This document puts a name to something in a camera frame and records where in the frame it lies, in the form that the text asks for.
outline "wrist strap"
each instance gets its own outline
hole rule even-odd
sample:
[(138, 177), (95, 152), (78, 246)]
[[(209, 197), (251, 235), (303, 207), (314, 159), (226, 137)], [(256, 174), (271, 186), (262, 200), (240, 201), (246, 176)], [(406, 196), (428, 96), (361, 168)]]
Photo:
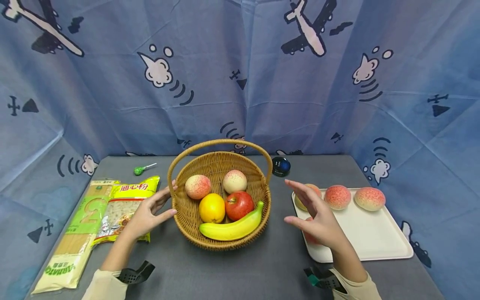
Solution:
[(321, 272), (317, 267), (310, 267), (303, 269), (303, 271), (312, 286), (324, 289), (336, 289), (341, 293), (347, 293), (338, 278), (330, 270)]
[(133, 270), (130, 268), (123, 269), (120, 273), (118, 279), (126, 284), (138, 284), (146, 281), (150, 274), (155, 269), (155, 266), (149, 263), (148, 261), (144, 261), (142, 266), (138, 270)]

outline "pasta package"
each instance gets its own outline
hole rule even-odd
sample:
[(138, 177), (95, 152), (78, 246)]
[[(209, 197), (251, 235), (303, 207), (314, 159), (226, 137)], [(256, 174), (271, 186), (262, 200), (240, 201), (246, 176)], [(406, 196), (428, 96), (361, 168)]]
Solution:
[(32, 294), (77, 288), (117, 181), (93, 180)]
[[(115, 241), (140, 203), (155, 194), (159, 181), (159, 176), (152, 176), (137, 184), (116, 184), (93, 245)], [(138, 240), (150, 242), (150, 233)]]

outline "green lollipop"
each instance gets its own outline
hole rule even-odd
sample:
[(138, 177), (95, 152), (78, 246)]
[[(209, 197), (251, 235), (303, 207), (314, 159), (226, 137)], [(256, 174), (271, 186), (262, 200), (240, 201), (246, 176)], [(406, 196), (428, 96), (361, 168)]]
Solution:
[(136, 176), (140, 176), (144, 171), (145, 169), (149, 168), (149, 167), (152, 167), (156, 165), (156, 163), (154, 164), (151, 164), (151, 165), (148, 165), (148, 166), (145, 166), (145, 167), (136, 167), (135, 169), (133, 169), (133, 173), (136, 175)]

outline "blue curtain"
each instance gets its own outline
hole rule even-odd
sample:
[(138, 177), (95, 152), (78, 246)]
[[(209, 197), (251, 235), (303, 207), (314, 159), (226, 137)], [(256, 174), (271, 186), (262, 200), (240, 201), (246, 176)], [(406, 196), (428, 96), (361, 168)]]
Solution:
[(0, 4), (0, 298), (26, 294), (102, 158), (225, 137), (352, 155), (445, 297), (480, 293), (480, 2)]

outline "plastic tray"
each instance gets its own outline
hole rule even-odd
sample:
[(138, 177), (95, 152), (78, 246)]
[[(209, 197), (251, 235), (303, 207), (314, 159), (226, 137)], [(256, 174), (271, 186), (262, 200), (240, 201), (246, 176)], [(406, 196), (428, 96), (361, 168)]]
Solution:
[[(357, 206), (353, 196), (358, 188), (348, 189), (352, 200), (348, 207), (341, 211), (333, 211), (334, 215), (355, 248), (361, 261), (404, 259), (413, 256), (413, 249), (395, 220), (386, 207), (376, 212), (369, 212)], [(297, 216), (301, 219), (310, 217), (310, 214), (295, 205), (295, 193), (292, 193), (292, 202)], [(309, 255), (319, 263), (331, 263), (330, 249), (307, 243), (303, 236)]]

